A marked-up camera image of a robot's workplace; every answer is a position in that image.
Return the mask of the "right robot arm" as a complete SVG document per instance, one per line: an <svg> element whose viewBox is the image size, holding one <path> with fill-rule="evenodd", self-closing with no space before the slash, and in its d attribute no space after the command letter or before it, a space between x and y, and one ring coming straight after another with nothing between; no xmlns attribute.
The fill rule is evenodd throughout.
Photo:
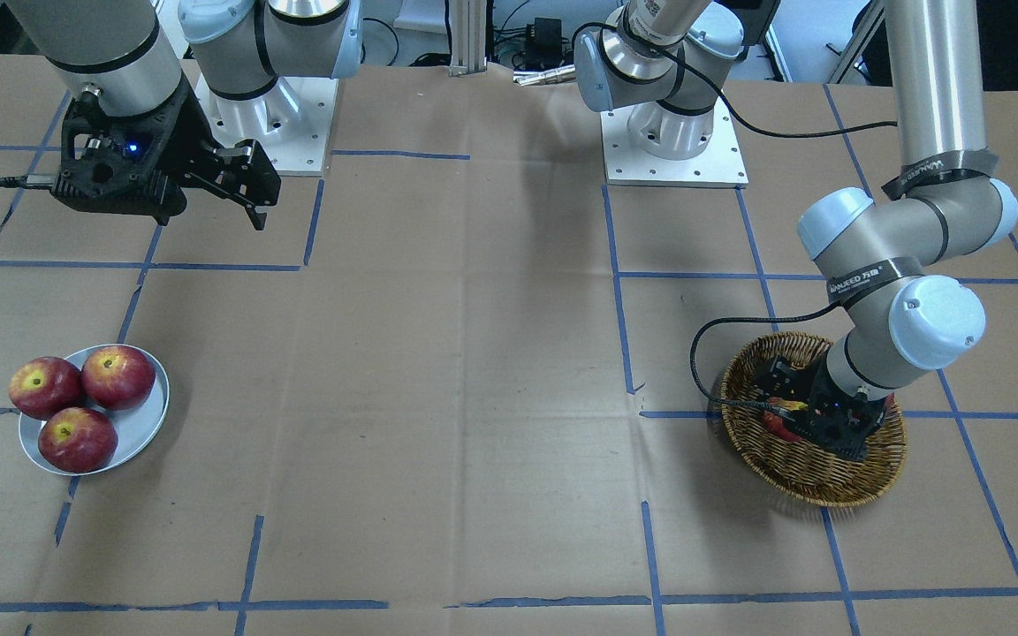
<svg viewBox="0 0 1018 636"><path fill-rule="evenodd" d="M268 148L310 136L290 79L352 77L361 61L357 1L181 1L203 101L146 1L8 8L70 92L59 169L45 188L77 212L161 225L195 188L265 228L280 193Z"/></svg>

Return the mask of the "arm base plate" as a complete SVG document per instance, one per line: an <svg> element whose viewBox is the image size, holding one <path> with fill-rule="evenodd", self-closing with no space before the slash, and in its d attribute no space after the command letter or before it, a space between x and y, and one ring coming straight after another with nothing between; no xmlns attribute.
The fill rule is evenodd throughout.
<svg viewBox="0 0 1018 636"><path fill-rule="evenodd" d="M335 78L282 77L265 95L230 101L201 78L195 96L221 144L257 140L279 176L322 177L339 89Z"/></svg>
<svg viewBox="0 0 1018 636"><path fill-rule="evenodd" d="M607 184L738 188L750 182L722 98L688 117L643 103L599 116Z"/></svg>

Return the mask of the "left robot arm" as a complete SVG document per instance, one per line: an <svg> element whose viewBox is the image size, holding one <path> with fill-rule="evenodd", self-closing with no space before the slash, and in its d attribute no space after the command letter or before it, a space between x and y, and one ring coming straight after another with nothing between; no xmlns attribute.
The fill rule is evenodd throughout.
<svg viewBox="0 0 1018 636"><path fill-rule="evenodd" d="M696 23L704 1L630 1L578 28L574 68L596 112L651 106L674 122L703 122L725 100L724 65L738 54L740 21ZM824 416L868 422L898 388L948 367L986 327L977 295L926 266L1001 241L1018 201L994 177L986 139L974 1L885 1L900 173L887 201L845 188L797 223L805 253L827 279L829 306L853 327L802 371L804 390L777 413L797 422Z"/></svg>

